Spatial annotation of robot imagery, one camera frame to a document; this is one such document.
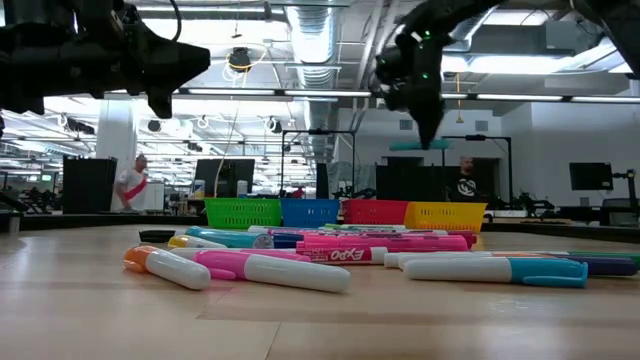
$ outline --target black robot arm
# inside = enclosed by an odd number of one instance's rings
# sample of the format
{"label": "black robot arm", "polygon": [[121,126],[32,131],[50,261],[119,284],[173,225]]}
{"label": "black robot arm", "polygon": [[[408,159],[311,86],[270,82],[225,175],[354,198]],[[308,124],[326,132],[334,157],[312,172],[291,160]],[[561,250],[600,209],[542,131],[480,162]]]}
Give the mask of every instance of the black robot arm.
{"label": "black robot arm", "polygon": [[43,97],[124,89],[170,118],[171,94],[210,65],[207,49],[161,38],[122,0],[3,0],[0,108],[44,113]]}
{"label": "black robot arm", "polygon": [[[376,56],[375,75],[389,110],[407,110],[428,149],[444,116],[440,63],[449,33],[462,21],[506,0],[427,0],[409,14],[395,38],[396,46]],[[634,0],[572,0],[581,15],[600,25],[636,75],[640,75],[640,8]]]}

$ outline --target wooden table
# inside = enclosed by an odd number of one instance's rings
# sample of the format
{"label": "wooden table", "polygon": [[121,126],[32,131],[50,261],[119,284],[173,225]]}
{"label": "wooden table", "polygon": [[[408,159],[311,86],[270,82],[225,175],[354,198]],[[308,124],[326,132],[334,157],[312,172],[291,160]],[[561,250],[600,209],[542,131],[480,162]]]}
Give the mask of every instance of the wooden table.
{"label": "wooden table", "polygon": [[[194,292],[122,269],[119,226],[0,238],[0,358],[637,359],[639,279],[587,289],[418,282],[352,267],[335,295],[214,281]],[[477,249],[640,251],[640,246],[483,234]]]}

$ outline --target person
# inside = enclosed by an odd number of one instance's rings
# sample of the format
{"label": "person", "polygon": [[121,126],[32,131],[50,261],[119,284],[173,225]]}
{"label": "person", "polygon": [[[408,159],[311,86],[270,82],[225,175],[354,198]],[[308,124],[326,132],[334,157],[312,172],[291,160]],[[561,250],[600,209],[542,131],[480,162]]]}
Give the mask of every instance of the person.
{"label": "person", "polygon": [[449,200],[453,202],[478,201],[478,189],[473,178],[473,158],[460,158],[460,171],[449,185]]}
{"label": "person", "polygon": [[298,190],[294,191],[291,194],[292,198],[301,199],[304,196],[304,190],[302,190],[302,186],[298,186]]}
{"label": "person", "polygon": [[116,179],[114,191],[123,211],[144,211],[144,197],[147,188],[147,178],[144,169],[147,168],[147,158],[138,155],[132,168],[123,171]]}

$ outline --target blue basket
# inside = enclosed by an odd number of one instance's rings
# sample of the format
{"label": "blue basket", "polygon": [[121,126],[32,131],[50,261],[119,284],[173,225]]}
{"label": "blue basket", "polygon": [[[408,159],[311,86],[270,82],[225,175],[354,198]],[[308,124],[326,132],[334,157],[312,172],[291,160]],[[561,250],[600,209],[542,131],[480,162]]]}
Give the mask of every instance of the blue basket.
{"label": "blue basket", "polygon": [[334,224],[340,210],[339,200],[280,199],[284,226],[316,228]]}

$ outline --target blue marker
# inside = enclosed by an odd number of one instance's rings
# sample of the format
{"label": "blue marker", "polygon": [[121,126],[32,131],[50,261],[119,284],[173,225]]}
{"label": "blue marker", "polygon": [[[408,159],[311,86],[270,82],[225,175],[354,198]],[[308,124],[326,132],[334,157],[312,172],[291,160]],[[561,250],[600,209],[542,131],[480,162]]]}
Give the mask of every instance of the blue marker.
{"label": "blue marker", "polygon": [[588,265],[555,258],[429,258],[410,260],[404,273],[414,280],[479,281],[583,288]]}
{"label": "blue marker", "polygon": [[273,249],[273,239],[267,234],[206,229],[198,226],[192,226],[186,231],[175,232],[175,235],[183,234],[222,244],[229,248]]}

